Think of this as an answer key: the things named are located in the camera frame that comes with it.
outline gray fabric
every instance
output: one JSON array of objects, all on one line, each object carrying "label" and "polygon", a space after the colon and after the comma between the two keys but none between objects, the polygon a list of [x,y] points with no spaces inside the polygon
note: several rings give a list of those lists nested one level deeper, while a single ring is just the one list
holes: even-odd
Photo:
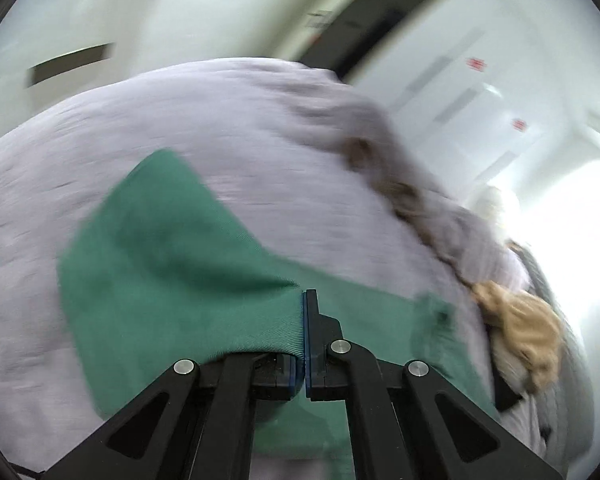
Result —
[{"label": "gray fabric", "polygon": [[544,459],[566,478],[570,463],[593,442],[593,386],[584,348],[562,314],[533,254],[514,247],[528,270],[532,292],[552,306],[564,326],[564,346],[558,381],[536,395],[540,428],[551,428]]},{"label": "gray fabric", "polygon": [[538,430],[538,404],[535,397],[525,397],[510,410],[501,413],[500,417],[500,423],[509,433],[546,460],[546,444]]},{"label": "gray fabric", "polygon": [[[8,459],[48,468],[101,423],[59,308],[56,255],[112,186],[165,147],[270,250],[454,304],[459,336],[491,392],[488,342],[468,291],[346,168],[342,139],[368,134],[390,137],[378,111],[330,73],[227,59],[85,92],[1,138],[0,447]],[[406,168],[415,184],[436,189]],[[537,431],[530,424],[527,433]]]}]

